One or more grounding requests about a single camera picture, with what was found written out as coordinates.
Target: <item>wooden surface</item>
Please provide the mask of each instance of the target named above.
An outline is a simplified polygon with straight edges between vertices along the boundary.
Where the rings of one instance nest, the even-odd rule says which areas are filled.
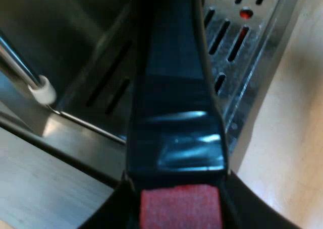
[[[323,0],[306,0],[238,175],[302,228],[323,228]]]
[[[14,228],[76,228],[112,191],[0,128],[0,220]]]

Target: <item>shiny black surface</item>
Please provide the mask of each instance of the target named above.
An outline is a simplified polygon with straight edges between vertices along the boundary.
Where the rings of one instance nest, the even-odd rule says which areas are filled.
[[[128,175],[137,189],[214,183],[227,172],[228,154],[212,88],[201,0],[137,3],[141,33]]]

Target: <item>wooden floor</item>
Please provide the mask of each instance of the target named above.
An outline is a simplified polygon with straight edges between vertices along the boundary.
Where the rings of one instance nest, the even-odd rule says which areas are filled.
[[[240,178],[302,228],[323,228],[323,0],[306,0]]]

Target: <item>stainless steel surface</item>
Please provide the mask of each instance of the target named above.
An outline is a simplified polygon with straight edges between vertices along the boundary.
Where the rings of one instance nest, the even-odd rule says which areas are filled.
[[[0,220],[14,228],[77,228],[113,189],[0,128]]]
[[[59,111],[125,143],[136,72],[136,23],[129,6],[106,33],[101,47]]]
[[[56,108],[129,0],[1,0],[0,30],[57,92]]]
[[[230,152],[237,145],[242,128],[247,123],[250,111],[257,99],[264,97],[272,76],[283,54],[287,40],[295,24],[293,11],[298,0],[263,0],[261,5],[256,0],[205,0],[205,11],[214,9],[214,15],[206,28],[208,45],[212,45],[222,23],[231,21],[219,48],[210,55],[212,71],[217,82],[219,74],[226,76],[218,96],[224,114]],[[252,10],[253,16],[246,20],[240,11]],[[233,43],[239,40],[240,31],[248,27],[249,31],[237,52],[235,59],[229,61]]]
[[[33,99],[25,99],[1,73],[0,97],[7,110],[29,127],[32,125],[28,129],[27,125],[23,126],[21,121],[2,111],[0,127],[104,176],[115,180],[121,178],[125,168],[125,147],[122,144],[51,112]]]
[[[2,57],[14,72],[31,88],[42,86],[39,76],[27,66],[12,46],[5,40],[0,32],[0,57]]]

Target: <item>stainless steel appliance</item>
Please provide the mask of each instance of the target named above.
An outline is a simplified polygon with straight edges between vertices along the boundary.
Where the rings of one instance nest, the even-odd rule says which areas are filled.
[[[214,88],[230,152],[238,147],[241,154],[233,166],[243,157],[303,1],[205,0]],[[2,37],[22,70],[8,59],[0,63],[1,126],[115,184],[124,169],[136,71],[131,0],[2,0],[0,9]],[[56,90],[50,107],[27,89],[32,82],[37,88],[38,75]]]

